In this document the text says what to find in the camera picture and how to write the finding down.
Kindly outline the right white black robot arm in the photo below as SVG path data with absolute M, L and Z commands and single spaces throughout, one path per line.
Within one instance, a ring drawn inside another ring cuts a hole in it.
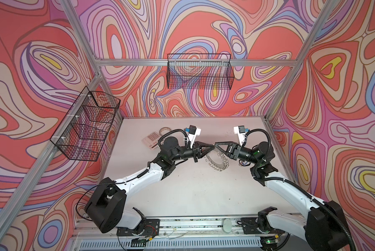
M 267 131 L 238 126 L 234 132 L 238 142 L 216 142 L 215 148 L 231 160 L 251 163 L 252 178 L 279 194 L 300 213 L 291 215 L 275 207 L 259 211 L 254 224 L 259 232 L 282 230 L 305 240 L 314 251 L 337 251 L 345 246 L 356 250 L 342 207 L 305 191 L 271 164 L 275 154 Z

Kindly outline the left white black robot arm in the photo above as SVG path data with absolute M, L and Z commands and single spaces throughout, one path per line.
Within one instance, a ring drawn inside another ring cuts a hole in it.
M 147 225 L 145 215 L 135 207 L 127 208 L 129 197 L 171 175 L 179 164 L 197 162 L 214 150 L 214 145 L 196 141 L 201 130 L 195 127 L 174 129 L 158 139 L 159 153 L 142 170 L 117 180 L 100 181 L 84 210 L 101 233 L 114 228 L 141 234 Z

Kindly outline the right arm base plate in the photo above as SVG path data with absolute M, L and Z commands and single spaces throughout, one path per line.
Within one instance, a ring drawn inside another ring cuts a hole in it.
M 278 229 L 260 230 L 257 224 L 257 217 L 241 218 L 237 221 L 237 225 L 242 227 L 243 233 L 248 234 L 285 234 L 284 231 Z

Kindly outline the metal disc key ring holder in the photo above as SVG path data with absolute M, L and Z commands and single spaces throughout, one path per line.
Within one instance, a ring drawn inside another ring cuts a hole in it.
M 218 149 L 214 149 L 206 155 L 208 165 L 214 170 L 222 172 L 229 167 L 228 158 Z

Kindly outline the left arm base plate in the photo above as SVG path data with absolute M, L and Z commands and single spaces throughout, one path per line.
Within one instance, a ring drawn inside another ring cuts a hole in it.
M 128 228 L 117 228 L 116 235 L 123 236 L 144 236 L 155 237 L 159 234 L 160 219 L 145 219 L 138 226 L 131 230 Z

